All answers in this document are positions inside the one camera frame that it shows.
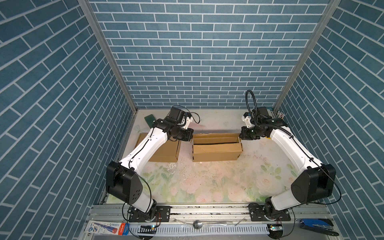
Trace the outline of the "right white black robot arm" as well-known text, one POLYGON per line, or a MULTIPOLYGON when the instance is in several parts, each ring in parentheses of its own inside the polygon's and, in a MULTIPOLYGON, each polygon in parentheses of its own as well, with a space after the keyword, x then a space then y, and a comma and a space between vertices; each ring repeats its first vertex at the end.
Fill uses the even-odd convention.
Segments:
POLYGON ((248 110, 242 116, 246 124, 240 133, 241 140, 259 140, 270 138, 288 156, 298 177, 290 189, 265 200, 264 218, 275 221, 291 218, 288 209, 313 201, 328 198, 332 195, 336 170, 323 164, 293 135, 291 129, 281 118, 268 115, 266 108, 248 110))

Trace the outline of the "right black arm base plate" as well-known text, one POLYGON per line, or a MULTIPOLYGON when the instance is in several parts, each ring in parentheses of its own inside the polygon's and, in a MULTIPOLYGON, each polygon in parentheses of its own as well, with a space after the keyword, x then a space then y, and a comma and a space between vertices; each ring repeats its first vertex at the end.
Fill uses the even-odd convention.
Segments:
POLYGON ((271 205, 259 205, 256 203, 248 205, 250 217, 252 222, 263 222, 263 221, 290 221, 291 216, 288 210, 277 211, 271 205))

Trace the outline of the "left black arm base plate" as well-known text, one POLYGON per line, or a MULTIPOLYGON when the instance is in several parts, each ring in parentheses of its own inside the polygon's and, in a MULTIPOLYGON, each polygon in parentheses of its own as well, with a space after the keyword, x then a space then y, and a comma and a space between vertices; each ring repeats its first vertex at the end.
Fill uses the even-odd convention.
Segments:
POLYGON ((169 222, 171 215, 170 206, 156 206, 152 207, 148 213, 144 213, 137 208, 130 207, 128 210, 130 223, 143 223, 143 222, 169 222))

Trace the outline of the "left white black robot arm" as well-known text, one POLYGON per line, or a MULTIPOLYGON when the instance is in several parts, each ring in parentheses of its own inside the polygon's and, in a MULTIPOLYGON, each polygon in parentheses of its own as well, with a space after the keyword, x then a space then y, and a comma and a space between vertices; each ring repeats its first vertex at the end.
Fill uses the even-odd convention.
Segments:
POLYGON ((144 215, 146 221, 157 215, 157 202, 152 194, 143 193, 140 176, 154 153, 168 140, 188 142, 194 130, 192 113, 182 106, 173 106, 164 119, 154 121, 145 138, 119 162, 110 162, 106 169, 106 192, 144 215))

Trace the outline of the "cardboard box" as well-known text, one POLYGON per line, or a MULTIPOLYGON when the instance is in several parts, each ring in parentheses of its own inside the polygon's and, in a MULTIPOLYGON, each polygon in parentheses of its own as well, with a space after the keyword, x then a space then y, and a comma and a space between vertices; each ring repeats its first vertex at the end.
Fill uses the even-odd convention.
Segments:
POLYGON ((193 162, 236 161, 243 146, 236 133, 196 134, 193 136, 193 162))
POLYGON ((149 162, 156 163, 176 163, 178 161, 180 152, 180 141, 165 142, 153 156, 149 159, 149 162))

